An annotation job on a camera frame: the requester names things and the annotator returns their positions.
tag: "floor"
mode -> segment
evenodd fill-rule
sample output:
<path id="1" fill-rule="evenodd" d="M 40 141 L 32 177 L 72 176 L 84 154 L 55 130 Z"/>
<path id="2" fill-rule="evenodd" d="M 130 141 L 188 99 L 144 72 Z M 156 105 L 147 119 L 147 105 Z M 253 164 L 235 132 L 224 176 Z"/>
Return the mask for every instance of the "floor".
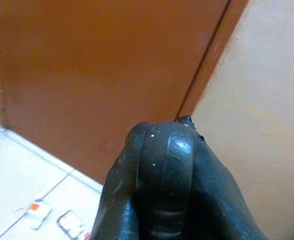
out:
<path id="1" fill-rule="evenodd" d="M 68 240 L 57 219 L 72 210 L 91 231 L 103 186 L 70 165 L 0 127 L 0 240 Z M 26 210 L 43 199 L 52 211 L 38 230 Z"/>

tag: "trash on floor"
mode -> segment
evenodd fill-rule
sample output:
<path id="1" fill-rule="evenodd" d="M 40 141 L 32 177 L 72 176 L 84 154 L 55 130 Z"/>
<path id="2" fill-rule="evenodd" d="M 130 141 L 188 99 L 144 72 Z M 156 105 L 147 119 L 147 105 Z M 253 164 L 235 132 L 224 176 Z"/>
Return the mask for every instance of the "trash on floor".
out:
<path id="1" fill-rule="evenodd" d="M 90 233 L 85 231 L 85 225 L 81 219 L 72 211 L 67 211 L 57 220 L 58 226 L 73 240 L 87 240 Z"/>
<path id="2" fill-rule="evenodd" d="M 52 211 L 50 206 L 42 200 L 35 200 L 29 206 L 26 218 L 31 229 L 38 230 L 46 217 Z"/>

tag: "black object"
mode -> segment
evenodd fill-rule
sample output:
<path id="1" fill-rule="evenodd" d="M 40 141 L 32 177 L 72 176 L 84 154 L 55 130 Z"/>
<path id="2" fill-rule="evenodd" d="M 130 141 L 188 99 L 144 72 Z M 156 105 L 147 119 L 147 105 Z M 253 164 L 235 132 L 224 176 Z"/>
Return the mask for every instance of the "black object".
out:
<path id="1" fill-rule="evenodd" d="M 92 240 L 266 240 L 190 116 L 139 123 L 110 169 Z"/>

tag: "door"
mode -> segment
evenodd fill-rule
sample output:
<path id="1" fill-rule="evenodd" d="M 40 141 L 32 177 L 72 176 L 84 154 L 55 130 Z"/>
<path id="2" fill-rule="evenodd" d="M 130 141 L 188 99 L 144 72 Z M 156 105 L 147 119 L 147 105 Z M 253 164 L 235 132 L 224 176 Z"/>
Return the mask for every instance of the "door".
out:
<path id="1" fill-rule="evenodd" d="M 8 127 L 103 183 L 138 122 L 172 121 L 228 0 L 2 0 Z"/>

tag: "beige wall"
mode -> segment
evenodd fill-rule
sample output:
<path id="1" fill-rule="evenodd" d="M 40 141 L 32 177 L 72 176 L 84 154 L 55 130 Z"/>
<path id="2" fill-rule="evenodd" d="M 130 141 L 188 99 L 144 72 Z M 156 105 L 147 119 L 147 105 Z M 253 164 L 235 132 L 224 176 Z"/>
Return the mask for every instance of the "beige wall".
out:
<path id="1" fill-rule="evenodd" d="M 269 239 L 294 240 L 294 1 L 249 1 L 193 119 Z"/>

